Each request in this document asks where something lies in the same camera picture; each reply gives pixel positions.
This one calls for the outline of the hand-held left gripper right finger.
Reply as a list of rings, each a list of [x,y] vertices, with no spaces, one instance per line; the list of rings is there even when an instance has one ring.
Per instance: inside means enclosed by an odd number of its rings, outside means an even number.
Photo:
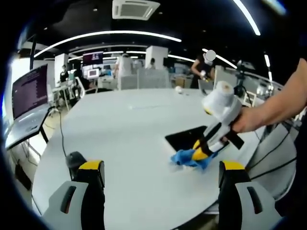
[[[271,194],[235,161],[219,163],[218,210],[219,230],[272,230],[281,220]]]

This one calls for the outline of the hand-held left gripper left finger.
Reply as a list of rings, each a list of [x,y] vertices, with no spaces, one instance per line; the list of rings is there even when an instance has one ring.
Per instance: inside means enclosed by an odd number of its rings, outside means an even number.
[[[103,161],[88,161],[49,198],[42,215],[50,230],[104,230],[105,173]]]

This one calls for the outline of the person's right hand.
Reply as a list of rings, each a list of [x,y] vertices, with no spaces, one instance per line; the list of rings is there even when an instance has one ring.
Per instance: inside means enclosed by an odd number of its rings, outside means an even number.
[[[230,127],[236,133],[252,132],[266,125],[268,118],[269,113],[262,106],[243,107]]]

